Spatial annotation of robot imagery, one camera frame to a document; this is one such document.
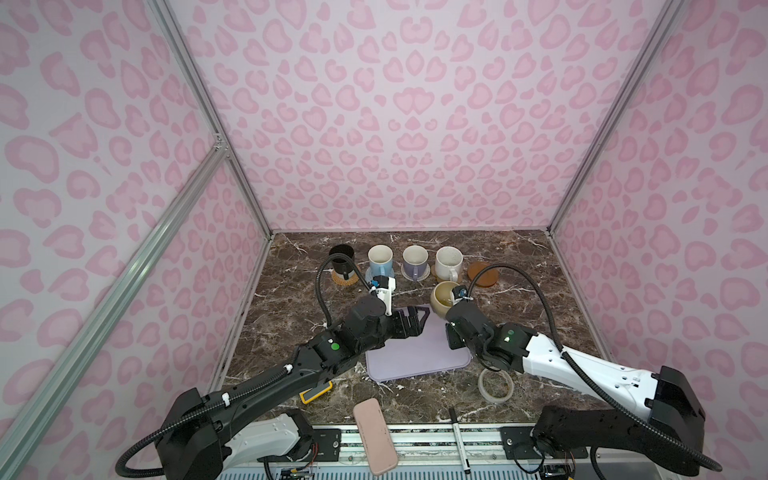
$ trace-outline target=cup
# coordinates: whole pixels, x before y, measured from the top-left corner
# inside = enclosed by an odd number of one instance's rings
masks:
[[[334,253],[343,253],[351,258],[353,262],[355,261],[355,249],[344,243],[336,245],[328,252],[329,255],[333,255]],[[331,264],[333,265],[334,274],[342,279],[349,280],[355,276],[355,270],[352,268],[352,265],[349,265],[345,260],[334,259]]]
[[[437,251],[435,261],[435,273],[440,280],[458,282],[458,275],[462,272],[464,256],[456,247],[443,247]]]
[[[451,290],[455,286],[458,286],[458,283],[440,282],[432,289],[432,294],[429,296],[429,305],[432,307],[432,311],[437,313],[437,316],[442,319],[445,319],[446,313],[453,306]]]
[[[415,282],[422,279],[425,276],[426,271],[429,269],[427,260],[429,259],[429,252],[421,245],[411,245],[402,251],[402,273],[407,279]]]
[[[392,249],[386,245],[374,245],[368,250],[371,278],[377,275],[395,276],[392,270]]]

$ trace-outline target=marble tabletop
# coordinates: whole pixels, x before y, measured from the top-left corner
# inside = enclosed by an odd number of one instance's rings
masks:
[[[599,356],[584,317],[568,287],[557,258],[541,231],[445,231],[401,233],[279,233],[264,266],[256,298],[253,299],[243,331],[227,372],[225,386],[255,376],[282,358],[294,345],[304,343],[323,328],[323,314],[313,293],[317,267],[338,243],[355,251],[361,271],[367,268],[367,252],[373,245],[389,245],[394,252],[397,289],[393,306],[429,303],[437,284],[430,276],[423,282],[402,277],[402,251],[408,245],[421,245],[435,262],[435,252],[443,246],[459,248],[465,256],[464,273],[473,261],[503,261],[526,270],[544,290],[554,311],[563,343]],[[330,273],[323,276],[323,295],[334,316],[343,316],[362,295],[362,284],[338,286]],[[494,286],[475,289],[475,301],[483,313],[496,323],[508,321],[548,333],[546,317],[533,289],[518,274],[501,271]],[[572,409],[605,408],[605,404],[558,385],[548,379],[511,374],[515,393],[504,404],[484,400],[477,387],[482,367],[472,360],[464,369],[377,383],[366,372],[363,357],[354,369],[333,380],[333,389],[309,405],[298,397],[270,414],[300,407],[313,424],[354,423],[355,404],[376,397],[385,420],[390,423],[440,422],[454,406],[462,422],[535,422],[544,405]],[[486,376],[486,388],[503,396],[501,376]]]

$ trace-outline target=purple tray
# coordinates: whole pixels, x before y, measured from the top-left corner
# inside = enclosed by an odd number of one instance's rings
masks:
[[[378,350],[366,352],[368,375],[376,382],[403,379],[427,373],[461,369],[469,365],[472,355],[468,348],[451,350],[445,338],[445,320],[432,312],[419,336],[409,339],[389,339]]]

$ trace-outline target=white ring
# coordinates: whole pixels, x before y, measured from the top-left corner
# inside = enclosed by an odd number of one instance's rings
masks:
[[[482,398],[488,400],[490,403],[504,403],[510,398],[512,398],[512,394],[515,393],[515,382],[512,381],[512,377],[509,376],[507,372],[504,370],[499,370],[498,372],[493,373],[500,373],[502,377],[504,377],[504,380],[507,382],[507,385],[509,386],[509,392],[507,392],[507,395],[503,397],[495,397],[488,393],[488,391],[483,386],[483,379],[485,378],[485,373],[491,372],[491,370],[483,369],[482,372],[480,372],[480,376],[478,377],[478,389],[480,390],[480,395],[482,395]]]

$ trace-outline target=pink leopard print wall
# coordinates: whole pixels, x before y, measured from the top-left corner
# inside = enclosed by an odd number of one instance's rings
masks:
[[[152,21],[0,5],[0,435],[212,144]]]
[[[250,293],[257,229],[222,165],[20,478],[116,478],[114,462],[160,427],[180,393],[209,390]],[[132,466],[159,466],[154,448],[138,457]]]
[[[557,238],[616,358],[686,374],[709,480],[768,472],[766,25],[692,2]]]
[[[542,227],[661,0],[173,0],[273,229]]]

